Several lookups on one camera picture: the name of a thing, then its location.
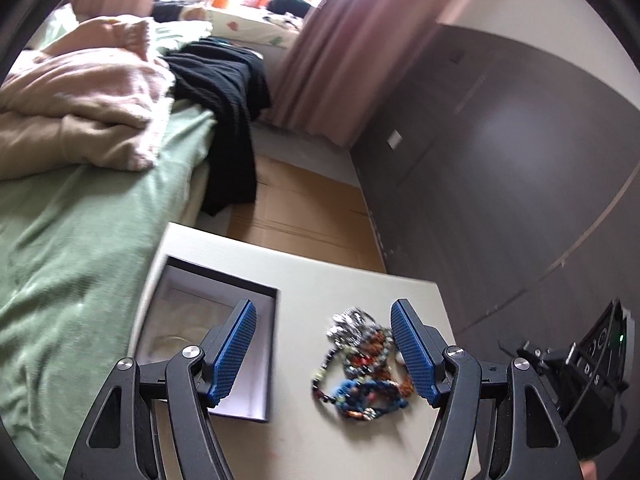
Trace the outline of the green bed sheet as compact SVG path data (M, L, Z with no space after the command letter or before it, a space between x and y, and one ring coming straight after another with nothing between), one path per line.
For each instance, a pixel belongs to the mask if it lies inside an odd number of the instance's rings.
M148 171L69 166L1 185L1 418L40 478L62 477L126 354L157 245L186 208L214 125L180 101Z

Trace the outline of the dark grey wardrobe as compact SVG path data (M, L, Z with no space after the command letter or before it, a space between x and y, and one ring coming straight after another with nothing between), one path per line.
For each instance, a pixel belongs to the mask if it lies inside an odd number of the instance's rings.
M638 310L639 112L562 58L442 26L352 158L387 269L436 283L477 356Z

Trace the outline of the flattened cardboard on floor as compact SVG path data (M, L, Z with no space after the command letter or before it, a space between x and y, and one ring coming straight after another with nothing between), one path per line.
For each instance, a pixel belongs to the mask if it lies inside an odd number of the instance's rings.
M256 157L256 170L256 200L232 207L228 237L340 266L385 271L360 188L262 155Z

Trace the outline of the beige blanket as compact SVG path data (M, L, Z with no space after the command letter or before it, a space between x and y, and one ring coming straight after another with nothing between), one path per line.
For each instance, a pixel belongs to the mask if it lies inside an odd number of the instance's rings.
M63 118L1 115L0 171L3 180L72 166L143 171L155 165L163 133L67 115Z

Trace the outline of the pink fleece blanket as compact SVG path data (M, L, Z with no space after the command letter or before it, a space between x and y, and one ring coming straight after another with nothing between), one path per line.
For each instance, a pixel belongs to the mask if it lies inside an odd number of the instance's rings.
M175 77L152 47L149 21L93 18L42 50L24 50L1 85L1 115L82 117L163 133Z

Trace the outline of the black knitted garment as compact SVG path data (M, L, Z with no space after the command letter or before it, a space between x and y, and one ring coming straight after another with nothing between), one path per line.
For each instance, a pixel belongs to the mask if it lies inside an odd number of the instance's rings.
M271 106L264 62L254 52L208 37L162 55L175 76L174 96L214 114L201 211L214 216L257 195L250 126Z

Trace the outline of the white patterned pillow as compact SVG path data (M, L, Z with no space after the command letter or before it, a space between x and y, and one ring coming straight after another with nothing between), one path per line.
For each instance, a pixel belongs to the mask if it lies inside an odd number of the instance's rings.
M281 49L288 49L295 44L303 25L296 18L287 18L266 9L249 6L206 8L206 13L216 37Z

